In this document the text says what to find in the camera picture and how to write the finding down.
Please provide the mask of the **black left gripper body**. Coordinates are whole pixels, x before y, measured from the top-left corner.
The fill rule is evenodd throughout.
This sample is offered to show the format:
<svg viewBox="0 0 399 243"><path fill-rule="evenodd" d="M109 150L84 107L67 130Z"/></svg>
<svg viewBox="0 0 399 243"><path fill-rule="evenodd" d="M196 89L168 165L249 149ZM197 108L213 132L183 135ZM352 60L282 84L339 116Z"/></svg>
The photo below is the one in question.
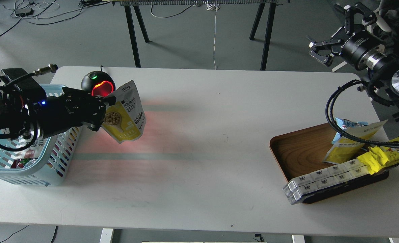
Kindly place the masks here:
<svg viewBox="0 0 399 243"><path fill-rule="evenodd" d="M62 88L59 97L47 97L37 108L38 136L48 138L84 126L85 121L104 120L106 107L97 108L97 97L89 92L68 87Z"/></svg>

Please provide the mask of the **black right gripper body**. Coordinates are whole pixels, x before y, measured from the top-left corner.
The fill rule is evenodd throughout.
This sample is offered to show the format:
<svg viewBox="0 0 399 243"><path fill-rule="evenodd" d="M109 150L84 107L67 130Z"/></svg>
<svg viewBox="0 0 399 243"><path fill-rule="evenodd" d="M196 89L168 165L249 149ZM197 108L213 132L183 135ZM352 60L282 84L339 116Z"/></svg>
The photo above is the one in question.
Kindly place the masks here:
<svg viewBox="0 0 399 243"><path fill-rule="evenodd" d="M378 71L386 64L382 40L367 31L353 34L341 47L339 56L357 71L366 68Z"/></svg>

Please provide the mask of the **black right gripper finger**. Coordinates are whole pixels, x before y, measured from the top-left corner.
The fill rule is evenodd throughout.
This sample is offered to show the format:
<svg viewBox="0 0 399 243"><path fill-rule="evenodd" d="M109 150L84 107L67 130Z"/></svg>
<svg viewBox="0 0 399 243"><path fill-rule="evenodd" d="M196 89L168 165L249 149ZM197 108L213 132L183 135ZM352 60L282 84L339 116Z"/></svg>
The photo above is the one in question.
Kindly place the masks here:
<svg viewBox="0 0 399 243"><path fill-rule="evenodd" d="M310 42L309 55L327 67L331 66L334 57L341 55L341 46L343 45L343 40L341 38L332 38L322 41L316 41L309 35L306 35L306 38Z"/></svg>
<svg viewBox="0 0 399 243"><path fill-rule="evenodd" d="M345 17L343 32L348 36L354 32L358 32L359 29L364 30L366 26L370 26L378 20L376 14L363 3L355 3L353 6L347 5L345 7L335 4L334 9ZM357 14L362 16L360 23L355 22Z"/></svg>

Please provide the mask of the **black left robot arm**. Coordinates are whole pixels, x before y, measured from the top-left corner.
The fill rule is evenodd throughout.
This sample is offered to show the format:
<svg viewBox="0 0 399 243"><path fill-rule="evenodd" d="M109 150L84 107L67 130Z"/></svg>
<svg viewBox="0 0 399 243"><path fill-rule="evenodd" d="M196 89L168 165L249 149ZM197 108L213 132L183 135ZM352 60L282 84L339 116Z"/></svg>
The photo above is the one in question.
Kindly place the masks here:
<svg viewBox="0 0 399 243"><path fill-rule="evenodd" d="M23 68L1 70L0 149L22 151L38 138L52 137L73 127L100 129L107 108L115 104L116 98L69 87L62 88L61 96L49 97L33 77L57 70L55 64L30 73Z"/></svg>

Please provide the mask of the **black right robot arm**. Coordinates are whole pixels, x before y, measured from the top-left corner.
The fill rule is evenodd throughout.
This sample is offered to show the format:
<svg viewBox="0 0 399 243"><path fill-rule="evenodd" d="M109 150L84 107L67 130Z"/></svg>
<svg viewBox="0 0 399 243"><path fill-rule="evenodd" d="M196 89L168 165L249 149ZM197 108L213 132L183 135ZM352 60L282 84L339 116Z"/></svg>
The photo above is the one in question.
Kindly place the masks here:
<svg viewBox="0 0 399 243"><path fill-rule="evenodd" d="M399 125L399 6L396 2L380 2L376 11L361 2L354 5L334 5L342 26L327 40L309 38L309 55L325 66L330 66L334 57L355 70L368 70L368 80L353 80L339 87L326 103L326 119L332 128L343 137L377 146L398 148L399 142L375 142L343 131L333 121L334 103L347 88L359 85L360 91L382 106L394 106L393 115Z"/></svg>

